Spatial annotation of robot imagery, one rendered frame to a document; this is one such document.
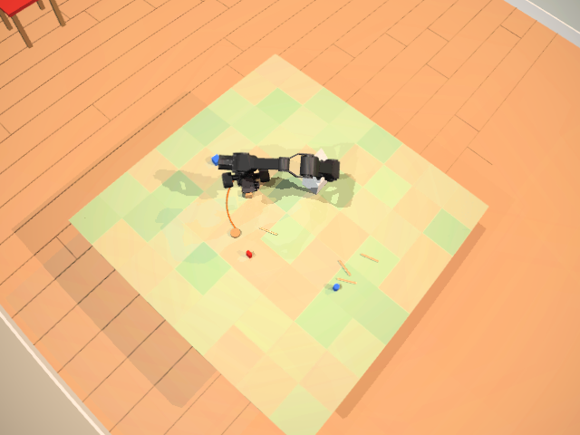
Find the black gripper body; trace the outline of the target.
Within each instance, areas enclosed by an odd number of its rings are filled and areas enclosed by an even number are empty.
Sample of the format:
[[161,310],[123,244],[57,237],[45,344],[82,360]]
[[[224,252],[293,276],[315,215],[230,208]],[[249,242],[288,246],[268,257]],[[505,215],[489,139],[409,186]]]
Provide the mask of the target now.
[[243,176],[249,177],[250,175],[253,175],[255,179],[260,179],[260,182],[268,182],[270,180],[268,169],[259,169],[258,173],[249,172],[246,175],[235,175],[235,174],[231,175],[231,171],[229,171],[229,172],[223,172],[221,174],[223,187],[225,189],[232,188],[233,187],[233,180],[236,180],[237,184],[240,185],[239,178],[241,178]]

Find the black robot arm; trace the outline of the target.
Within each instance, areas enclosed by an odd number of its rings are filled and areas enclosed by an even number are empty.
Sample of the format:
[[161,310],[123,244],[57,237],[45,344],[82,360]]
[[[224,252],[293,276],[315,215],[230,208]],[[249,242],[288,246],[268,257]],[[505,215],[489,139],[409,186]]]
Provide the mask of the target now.
[[[301,156],[300,176],[289,170],[290,159]],[[233,152],[232,155],[219,154],[217,169],[232,170],[235,175],[246,175],[255,172],[257,169],[277,169],[278,171],[289,172],[296,178],[320,179],[323,177],[328,182],[337,180],[340,176],[340,163],[338,159],[320,159],[312,153],[296,153],[291,157],[279,158],[258,158],[249,152]],[[239,183],[243,193],[251,193],[259,189],[259,182],[253,175],[239,178]]]

